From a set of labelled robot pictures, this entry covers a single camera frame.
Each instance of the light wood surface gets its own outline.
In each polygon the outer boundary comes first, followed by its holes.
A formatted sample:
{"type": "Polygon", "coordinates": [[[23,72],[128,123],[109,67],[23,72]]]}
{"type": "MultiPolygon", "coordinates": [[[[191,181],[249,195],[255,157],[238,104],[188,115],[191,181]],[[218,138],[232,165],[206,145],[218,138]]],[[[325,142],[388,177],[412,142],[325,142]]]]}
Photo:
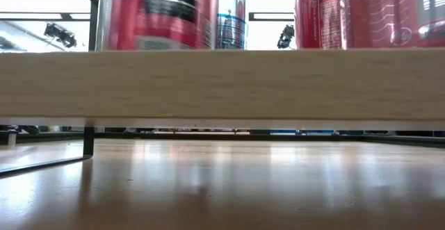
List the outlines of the light wood surface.
{"type": "Polygon", "coordinates": [[[82,157],[83,142],[58,141],[0,145],[0,171],[38,163],[82,157]]]}
{"type": "Polygon", "coordinates": [[[444,59],[443,49],[0,54],[0,122],[445,129],[444,59]]]}
{"type": "Polygon", "coordinates": [[[98,140],[82,163],[0,179],[0,228],[442,230],[444,163],[360,142],[98,140]]]}

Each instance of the soda can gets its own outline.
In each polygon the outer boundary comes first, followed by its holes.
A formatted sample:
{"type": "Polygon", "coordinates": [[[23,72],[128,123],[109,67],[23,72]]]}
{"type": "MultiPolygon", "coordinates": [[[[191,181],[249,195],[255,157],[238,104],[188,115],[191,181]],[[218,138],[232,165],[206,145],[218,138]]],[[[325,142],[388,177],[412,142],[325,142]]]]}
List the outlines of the soda can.
{"type": "Polygon", "coordinates": [[[217,49],[245,49],[245,0],[218,0],[217,49]]]}
{"type": "Polygon", "coordinates": [[[111,0],[109,13],[108,50],[215,47],[216,0],[111,0]]]}
{"type": "Polygon", "coordinates": [[[297,48],[444,47],[445,0],[296,0],[297,48]]]}

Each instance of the reflective floor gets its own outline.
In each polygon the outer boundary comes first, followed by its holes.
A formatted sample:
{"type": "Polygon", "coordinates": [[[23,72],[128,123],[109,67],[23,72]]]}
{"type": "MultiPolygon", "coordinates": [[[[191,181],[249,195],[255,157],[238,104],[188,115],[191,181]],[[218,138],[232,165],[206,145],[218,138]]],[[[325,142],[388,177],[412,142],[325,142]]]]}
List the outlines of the reflective floor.
{"type": "Polygon", "coordinates": [[[81,157],[83,143],[73,141],[0,145],[0,170],[81,157]]]}
{"type": "Polygon", "coordinates": [[[0,229],[443,229],[445,150],[98,140],[0,179],[0,229]]]}

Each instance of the black metal frame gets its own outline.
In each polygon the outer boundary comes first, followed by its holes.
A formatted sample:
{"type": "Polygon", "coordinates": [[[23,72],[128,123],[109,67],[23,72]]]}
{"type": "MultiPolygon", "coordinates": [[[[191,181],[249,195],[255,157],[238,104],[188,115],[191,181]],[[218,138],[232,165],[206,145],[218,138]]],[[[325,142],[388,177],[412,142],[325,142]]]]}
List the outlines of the black metal frame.
{"type": "Polygon", "coordinates": [[[292,15],[289,12],[250,12],[249,22],[293,22],[294,19],[258,19],[255,15],[292,15]]]}
{"type": "MultiPolygon", "coordinates": [[[[89,37],[89,45],[88,50],[94,51],[95,45],[96,45],[96,31],[97,31],[97,12],[99,9],[99,0],[90,0],[91,1],[91,8],[90,8],[90,37],[89,37]]],[[[57,19],[57,21],[76,21],[76,20],[83,20],[83,19],[69,19],[66,15],[62,15],[65,13],[61,13],[61,19],[57,19]]],[[[30,20],[38,20],[42,21],[43,19],[21,19],[21,21],[30,21],[30,20]]],[[[38,163],[33,165],[27,165],[24,167],[13,167],[6,170],[0,171],[0,177],[10,176],[22,172],[28,172],[33,170],[39,170],[42,168],[47,167],[53,167],[56,165],[64,165],[64,164],[70,164],[78,161],[83,161],[88,158],[91,158],[94,154],[94,141],[95,141],[95,128],[94,127],[86,127],[83,132],[83,155],[81,157],[76,158],[66,158],[63,160],[58,161],[49,161],[45,163],[38,163]]]]}
{"type": "Polygon", "coordinates": [[[1,18],[0,21],[7,22],[89,22],[90,19],[72,18],[72,15],[89,15],[90,13],[67,13],[67,12],[0,12],[0,14],[33,14],[33,15],[60,15],[60,18],[1,18]]]}
{"type": "Polygon", "coordinates": [[[330,141],[374,142],[420,147],[445,148],[444,137],[394,136],[394,135],[218,135],[218,134],[155,134],[155,133],[96,133],[97,139],[146,139],[146,140],[236,140],[236,141],[330,141]]]}
{"type": "MultiPolygon", "coordinates": [[[[0,131],[0,145],[8,144],[8,131],[0,131]]],[[[83,132],[40,132],[38,135],[31,135],[29,133],[21,133],[17,135],[17,144],[34,143],[34,142],[53,142],[61,140],[81,140],[83,139],[83,132]]]]}

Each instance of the wooden plank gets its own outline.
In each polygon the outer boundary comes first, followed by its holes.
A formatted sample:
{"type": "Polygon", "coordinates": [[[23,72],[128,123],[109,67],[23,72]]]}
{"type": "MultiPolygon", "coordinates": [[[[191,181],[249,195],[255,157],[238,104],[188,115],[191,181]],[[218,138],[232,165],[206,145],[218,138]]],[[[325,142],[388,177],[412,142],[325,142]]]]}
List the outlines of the wooden plank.
{"type": "Polygon", "coordinates": [[[437,129],[444,59],[443,49],[0,54],[0,122],[437,129]]]}

